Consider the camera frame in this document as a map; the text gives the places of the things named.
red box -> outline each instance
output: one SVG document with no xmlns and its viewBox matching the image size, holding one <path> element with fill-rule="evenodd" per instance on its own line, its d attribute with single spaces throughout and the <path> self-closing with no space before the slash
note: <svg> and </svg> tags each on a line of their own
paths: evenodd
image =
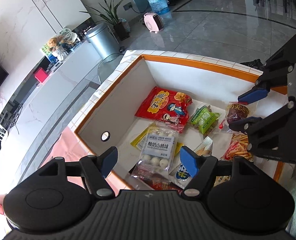
<svg viewBox="0 0 296 240">
<path fill-rule="evenodd" d="M 48 77 L 48 74 L 46 73 L 46 71 L 40 67 L 36 72 L 35 72 L 35 78 L 40 82 L 43 83 L 46 78 Z"/>
</svg>

black plant pot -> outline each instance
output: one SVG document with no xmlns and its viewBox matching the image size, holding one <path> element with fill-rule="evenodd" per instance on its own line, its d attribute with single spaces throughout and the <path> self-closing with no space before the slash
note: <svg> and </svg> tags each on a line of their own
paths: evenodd
<svg viewBox="0 0 296 240">
<path fill-rule="evenodd" d="M 126 30 L 121 22 L 114 25 L 113 29 L 115 30 L 115 32 L 117 33 L 117 35 L 121 41 L 129 38 L 129 34 L 126 32 Z"/>
</svg>

potted plant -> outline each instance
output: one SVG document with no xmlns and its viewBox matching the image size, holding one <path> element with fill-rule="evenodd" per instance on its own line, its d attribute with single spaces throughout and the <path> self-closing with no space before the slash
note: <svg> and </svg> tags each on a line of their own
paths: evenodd
<svg viewBox="0 0 296 240">
<path fill-rule="evenodd" d="M 110 0 L 109 4 L 107 3 L 107 0 L 104 0 L 104 2 L 106 4 L 106 7 L 102 6 L 101 3 L 99 3 L 99 5 L 104 9 L 104 11 L 102 11 L 102 12 L 93 8 L 93 7 L 85 5 L 85 7 L 90 8 L 90 9 L 98 12 L 99 14 L 91 13 L 91 12 L 82 12 L 82 11 L 81 12 L 97 15 L 103 19 L 100 22 L 110 23 L 113 26 L 113 29 L 115 30 L 115 32 L 117 33 L 117 35 L 121 41 L 126 38 L 129 38 L 129 34 L 126 32 L 122 22 L 119 20 L 119 17 L 117 16 L 117 9 L 121 5 L 123 0 L 121 0 L 116 5 L 114 4 L 115 0 Z"/>
</svg>

glass table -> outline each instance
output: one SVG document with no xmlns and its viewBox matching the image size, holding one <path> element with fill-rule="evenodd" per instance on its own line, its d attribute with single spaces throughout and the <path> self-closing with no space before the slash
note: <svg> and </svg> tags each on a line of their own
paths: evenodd
<svg viewBox="0 0 296 240">
<path fill-rule="evenodd" d="M 114 53 L 98 63 L 99 82 L 104 82 L 119 65 L 124 54 Z"/>
</svg>

stuffed teddy bear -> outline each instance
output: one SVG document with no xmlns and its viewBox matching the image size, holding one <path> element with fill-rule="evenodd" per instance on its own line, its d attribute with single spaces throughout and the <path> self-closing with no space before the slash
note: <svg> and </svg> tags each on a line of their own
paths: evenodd
<svg viewBox="0 0 296 240">
<path fill-rule="evenodd" d="M 47 45 L 49 46 L 50 51 L 55 51 L 55 50 L 59 47 L 59 44 L 58 44 L 58 40 L 57 40 L 57 38 L 51 38 L 51 39 L 47 42 Z"/>
</svg>

